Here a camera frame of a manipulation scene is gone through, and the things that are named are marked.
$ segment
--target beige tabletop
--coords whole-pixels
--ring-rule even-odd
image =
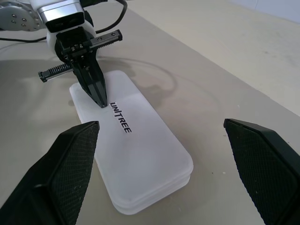
[[[100,28],[119,10],[111,4],[89,12]],[[132,79],[190,153],[194,171],[184,188],[126,216],[113,207],[94,163],[77,224],[263,225],[239,178],[223,121],[274,129],[299,153],[299,117],[130,10],[118,28],[124,40],[100,49],[102,70],[121,70]],[[0,42],[0,205],[57,135],[80,123],[68,90],[74,75],[47,83],[38,77],[58,64],[45,42]]]
[[[249,1],[254,5],[258,2],[134,0],[128,3],[131,10],[147,21],[300,116],[297,98],[300,26],[233,4]],[[293,5],[292,0],[279,1]]]

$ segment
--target white plastic box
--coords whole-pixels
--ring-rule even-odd
[[[125,73],[105,80],[111,104],[104,109],[78,83],[70,92],[80,121],[99,121],[98,168],[115,208],[131,215],[185,186],[193,161]]]

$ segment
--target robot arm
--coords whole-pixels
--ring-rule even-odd
[[[127,9],[124,0],[119,19],[111,26],[94,31],[93,21],[83,7],[107,0],[0,0],[2,30],[36,31],[47,28],[47,43],[64,64],[39,72],[43,82],[73,71],[83,90],[100,106],[107,106],[103,73],[96,61],[97,49],[122,40],[119,30],[96,37],[110,30],[123,18]]]

